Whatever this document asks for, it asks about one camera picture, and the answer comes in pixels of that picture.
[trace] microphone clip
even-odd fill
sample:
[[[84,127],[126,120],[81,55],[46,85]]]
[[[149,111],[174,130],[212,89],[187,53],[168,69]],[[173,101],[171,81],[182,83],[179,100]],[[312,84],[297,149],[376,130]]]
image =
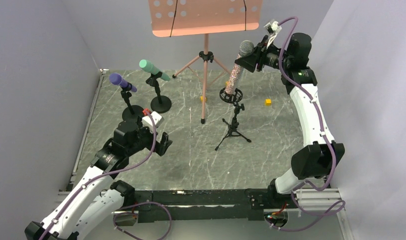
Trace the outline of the microphone clip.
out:
[[[163,72],[159,71],[156,74],[151,73],[150,77],[147,78],[145,81],[146,84],[150,85],[151,87],[155,87],[158,84],[158,78],[162,77]]]
[[[130,91],[133,89],[133,86],[131,84],[128,84],[128,86],[126,87],[121,87],[122,92],[128,92],[128,96],[131,97],[132,94],[130,93]]]
[[[128,89],[128,87],[123,87],[122,91],[120,91],[120,95],[122,96],[123,100],[128,100],[130,97],[133,96],[133,94],[130,92],[131,89]]]

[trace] silver microphone grille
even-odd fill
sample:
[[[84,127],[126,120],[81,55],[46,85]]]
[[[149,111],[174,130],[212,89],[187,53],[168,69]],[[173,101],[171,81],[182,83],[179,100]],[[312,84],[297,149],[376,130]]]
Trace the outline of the silver microphone grille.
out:
[[[244,40],[241,42],[240,44],[240,52],[238,52],[238,54],[240,54],[240,56],[246,56],[248,54],[251,54],[253,52],[253,49],[255,48],[255,45],[253,45],[253,42],[249,41],[249,40]]]

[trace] glittery microphone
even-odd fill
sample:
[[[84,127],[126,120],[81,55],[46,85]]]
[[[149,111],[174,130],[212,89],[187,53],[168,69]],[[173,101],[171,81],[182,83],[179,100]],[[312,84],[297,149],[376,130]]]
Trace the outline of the glittery microphone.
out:
[[[248,54],[251,54],[253,52],[253,49],[255,46],[253,45],[253,42],[249,40],[244,40],[240,44],[240,51],[238,52],[237,58],[244,57]],[[233,95],[235,90],[236,90],[236,85],[238,84],[240,78],[243,75],[244,68],[242,66],[239,66],[237,64],[234,64],[234,68],[231,71],[231,76],[229,76],[229,81],[228,84],[225,87],[225,93],[229,95]]]

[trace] robotic arm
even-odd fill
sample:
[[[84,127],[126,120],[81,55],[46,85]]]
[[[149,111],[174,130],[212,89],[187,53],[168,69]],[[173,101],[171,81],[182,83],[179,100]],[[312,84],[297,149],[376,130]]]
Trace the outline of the robotic arm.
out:
[[[261,71],[264,66],[280,69],[282,61],[283,70],[299,87],[287,80],[284,75],[281,81],[285,85],[298,113],[303,132],[303,148],[291,158],[291,168],[281,177],[271,182],[273,194],[289,194],[294,188],[300,186],[308,178],[323,178],[332,168],[332,155],[325,142],[324,136],[332,145],[336,157],[336,165],[344,155],[345,148],[342,143],[336,143],[322,113],[318,98],[318,82],[315,73],[307,64],[312,48],[311,37],[304,33],[294,33],[291,36],[287,49],[283,50],[272,44],[281,27],[276,21],[270,21],[265,26],[269,35],[265,35],[253,52],[235,60],[235,64],[244,67],[249,72]],[[320,116],[313,102],[317,102]],[[320,118],[323,129],[320,129]]]
[[[157,112],[151,116],[158,127],[163,121],[162,116]],[[82,240],[110,213],[136,202],[132,186],[120,180],[113,182],[118,173],[100,177],[88,186],[85,183],[102,174],[124,169],[129,164],[130,156],[144,148],[152,149],[153,137],[157,132],[152,132],[153,129],[149,127],[153,126],[149,116],[142,120],[119,123],[113,137],[96,153],[83,178],[64,201],[40,223],[33,221],[28,225],[25,229],[28,240]],[[171,144],[168,134],[164,132],[161,141],[155,142],[154,152],[162,156]],[[104,196],[99,196],[110,184],[110,190]],[[57,218],[67,204],[68,207]],[[50,228],[48,233],[41,238],[47,228]]]

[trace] purple microphone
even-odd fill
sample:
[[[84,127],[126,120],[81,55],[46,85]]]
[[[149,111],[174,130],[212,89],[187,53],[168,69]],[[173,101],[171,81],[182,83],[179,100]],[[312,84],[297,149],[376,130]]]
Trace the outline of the purple microphone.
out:
[[[116,86],[123,88],[124,90],[136,93],[137,88],[131,83],[127,82],[119,73],[112,73],[109,76],[109,81]]]

